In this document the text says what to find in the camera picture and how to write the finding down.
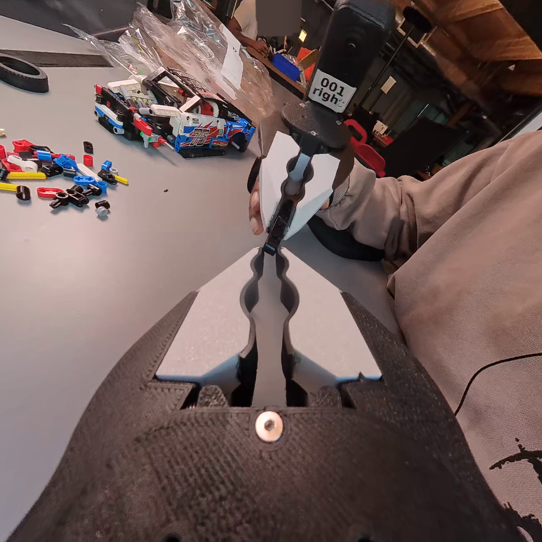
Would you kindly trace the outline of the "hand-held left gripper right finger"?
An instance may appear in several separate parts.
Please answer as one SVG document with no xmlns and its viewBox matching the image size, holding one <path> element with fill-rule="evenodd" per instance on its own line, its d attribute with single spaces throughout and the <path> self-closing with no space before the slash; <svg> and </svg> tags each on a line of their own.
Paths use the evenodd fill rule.
<svg viewBox="0 0 542 542">
<path fill-rule="evenodd" d="M 286 404 L 307 406 L 321 388 L 378 381 L 382 372 L 344 293 L 288 249 L 276 253 L 283 324 Z"/>
</svg>

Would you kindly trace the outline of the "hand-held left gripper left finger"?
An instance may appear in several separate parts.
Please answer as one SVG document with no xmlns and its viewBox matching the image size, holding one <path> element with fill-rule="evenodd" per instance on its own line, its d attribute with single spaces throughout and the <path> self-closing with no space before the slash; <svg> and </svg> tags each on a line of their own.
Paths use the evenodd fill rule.
<svg viewBox="0 0 542 542">
<path fill-rule="evenodd" d="M 196 293 L 156 372 L 162 382 L 215 385 L 232 406 L 251 406 L 258 354 L 252 311 L 259 301 L 254 248 Z"/>
</svg>

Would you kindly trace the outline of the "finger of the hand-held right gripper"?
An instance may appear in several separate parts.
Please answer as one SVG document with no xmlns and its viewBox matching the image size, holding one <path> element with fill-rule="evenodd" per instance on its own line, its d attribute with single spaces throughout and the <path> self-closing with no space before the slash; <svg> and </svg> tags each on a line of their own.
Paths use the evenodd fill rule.
<svg viewBox="0 0 542 542">
<path fill-rule="evenodd" d="M 309 163 L 312 177 L 303 185 L 304 195 L 296 204 L 284 240 L 288 240 L 304 227 L 329 200 L 339 164 L 340 160 L 331 154 L 316 154 L 312 157 Z"/>
<path fill-rule="evenodd" d="M 288 164 L 296 163 L 300 146 L 288 134 L 276 132 L 259 174 L 260 214 L 264 231 L 269 231 L 282 198 L 282 184 L 287 180 Z"/>
</svg>

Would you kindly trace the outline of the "long black lego beam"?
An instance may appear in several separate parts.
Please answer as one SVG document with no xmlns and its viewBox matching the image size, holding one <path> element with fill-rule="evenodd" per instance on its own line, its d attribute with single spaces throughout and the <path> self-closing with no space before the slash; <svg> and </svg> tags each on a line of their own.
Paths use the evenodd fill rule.
<svg viewBox="0 0 542 542">
<path fill-rule="evenodd" d="M 290 198 L 282 198 L 267 228 L 267 239 L 263 245 L 263 251 L 271 257 L 275 257 L 281 242 L 288 233 L 295 215 L 296 202 Z"/>
</svg>

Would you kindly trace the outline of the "partly built lego car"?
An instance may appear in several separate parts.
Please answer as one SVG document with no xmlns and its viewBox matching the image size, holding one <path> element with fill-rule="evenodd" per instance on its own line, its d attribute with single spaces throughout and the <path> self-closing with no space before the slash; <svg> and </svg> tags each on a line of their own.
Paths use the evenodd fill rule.
<svg viewBox="0 0 542 542">
<path fill-rule="evenodd" d="M 94 113 L 109 132 L 145 148 L 165 146 L 183 158 L 223 156 L 230 146 L 243 153 L 256 132 L 231 102 L 164 67 L 95 85 Z"/>
</svg>

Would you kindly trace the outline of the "pile of mixed lego pieces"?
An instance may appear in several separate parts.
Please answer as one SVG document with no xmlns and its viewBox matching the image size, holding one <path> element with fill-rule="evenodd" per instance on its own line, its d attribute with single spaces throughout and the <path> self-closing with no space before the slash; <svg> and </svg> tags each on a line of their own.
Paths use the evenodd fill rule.
<svg viewBox="0 0 542 542">
<path fill-rule="evenodd" d="M 84 141 L 82 156 L 55 152 L 28 139 L 4 141 L 1 130 L 1 197 L 10 196 L 21 207 L 42 202 L 52 215 L 68 210 L 93 210 L 100 221 L 110 217 L 109 193 L 128 186 L 109 160 L 93 170 L 93 147 Z"/>
</svg>

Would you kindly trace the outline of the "person's right hand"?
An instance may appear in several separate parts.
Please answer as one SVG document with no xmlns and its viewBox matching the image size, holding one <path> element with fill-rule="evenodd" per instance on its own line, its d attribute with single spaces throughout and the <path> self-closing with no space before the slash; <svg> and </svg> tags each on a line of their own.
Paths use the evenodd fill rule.
<svg viewBox="0 0 542 542">
<path fill-rule="evenodd" d="M 249 206 L 248 206 L 249 224 L 254 235 L 261 235 L 265 230 L 265 225 L 262 222 L 261 202 L 260 202 L 260 185 L 256 181 L 252 189 Z"/>
</svg>

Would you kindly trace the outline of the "red plastic chair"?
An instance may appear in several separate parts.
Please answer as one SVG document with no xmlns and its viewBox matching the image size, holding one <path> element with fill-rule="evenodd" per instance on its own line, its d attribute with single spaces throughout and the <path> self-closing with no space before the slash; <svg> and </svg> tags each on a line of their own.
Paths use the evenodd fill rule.
<svg viewBox="0 0 542 542">
<path fill-rule="evenodd" d="M 345 126 L 350 133 L 349 145 L 353 150 L 355 157 L 363 163 L 364 166 L 373 170 L 378 178 L 385 176 L 385 160 L 368 145 L 368 133 L 356 120 L 347 119 Z"/>
</svg>

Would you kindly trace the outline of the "black light stand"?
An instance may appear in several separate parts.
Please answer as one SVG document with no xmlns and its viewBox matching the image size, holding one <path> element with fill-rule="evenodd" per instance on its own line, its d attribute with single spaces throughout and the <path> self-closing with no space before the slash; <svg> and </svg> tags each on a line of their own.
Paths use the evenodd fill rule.
<svg viewBox="0 0 542 542">
<path fill-rule="evenodd" d="M 420 38 L 424 37 L 427 33 L 430 32 L 432 29 L 432 24 L 430 20 L 423 15 L 422 12 L 417 10 L 413 6 L 406 6 L 403 9 L 402 12 L 403 15 L 403 22 L 407 23 L 407 30 L 404 33 L 404 36 L 402 37 L 401 41 L 393 51 L 392 55 L 384 64 L 381 71 L 378 73 L 375 80 L 372 82 L 371 86 L 369 87 L 368 91 L 366 92 L 364 98 L 360 102 L 360 105 L 363 105 L 365 101 L 369 98 L 372 91 L 376 88 L 378 83 L 380 82 L 381 78 L 383 77 L 386 70 L 389 68 L 389 66 L 392 64 L 393 60 L 396 58 L 399 51 L 403 48 L 403 46 L 408 42 L 410 39 L 411 34 L 414 32 L 415 34 L 418 34 Z"/>
</svg>

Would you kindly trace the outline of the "small blue bin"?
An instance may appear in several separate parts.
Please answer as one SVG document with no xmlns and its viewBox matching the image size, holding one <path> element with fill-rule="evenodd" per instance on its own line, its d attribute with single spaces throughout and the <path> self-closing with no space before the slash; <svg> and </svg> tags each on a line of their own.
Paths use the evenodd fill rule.
<svg viewBox="0 0 542 542">
<path fill-rule="evenodd" d="M 278 71 L 292 81 L 297 82 L 299 80 L 301 70 L 287 55 L 275 53 L 272 57 L 272 64 Z"/>
</svg>

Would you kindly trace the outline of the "white paper bag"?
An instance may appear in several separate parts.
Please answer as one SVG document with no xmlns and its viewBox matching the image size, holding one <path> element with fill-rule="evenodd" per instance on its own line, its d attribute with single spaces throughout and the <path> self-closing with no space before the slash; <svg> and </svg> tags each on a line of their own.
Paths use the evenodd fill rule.
<svg viewBox="0 0 542 542">
<path fill-rule="evenodd" d="M 243 73 L 243 62 L 240 58 L 241 43 L 224 24 L 220 25 L 220 31 L 227 42 L 227 53 L 221 74 L 233 88 L 240 90 Z"/>
</svg>

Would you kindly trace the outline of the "heap of clear plastic bags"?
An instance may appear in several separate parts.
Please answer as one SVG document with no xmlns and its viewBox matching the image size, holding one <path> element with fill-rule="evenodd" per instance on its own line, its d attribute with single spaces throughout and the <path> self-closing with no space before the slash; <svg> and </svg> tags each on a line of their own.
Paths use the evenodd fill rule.
<svg viewBox="0 0 542 542">
<path fill-rule="evenodd" d="M 272 81 L 266 67 L 241 45 L 241 89 L 233 88 L 221 74 L 227 53 L 222 24 L 201 1 L 171 1 L 173 19 L 164 23 L 143 4 L 132 21 L 113 41 L 72 27 L 112 65 L 122 66 L 136 77 L 150 75 L 160 67 L 182 71 L 220 95 L 254 124 L 274 111 Z"/>
</svg>

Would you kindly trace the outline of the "black rubber tyre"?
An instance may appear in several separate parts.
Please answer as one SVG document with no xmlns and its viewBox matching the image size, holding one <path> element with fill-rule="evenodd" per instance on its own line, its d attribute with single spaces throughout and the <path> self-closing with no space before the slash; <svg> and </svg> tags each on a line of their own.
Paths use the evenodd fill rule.
<svg viewBox="0 0 542 542">
<path fill-rule="evenodd" d="M 49 92 L 46 73 L 21 58 L 1 54 L 1 81 L 24 91 L 33 93 Z"/>
</svg>

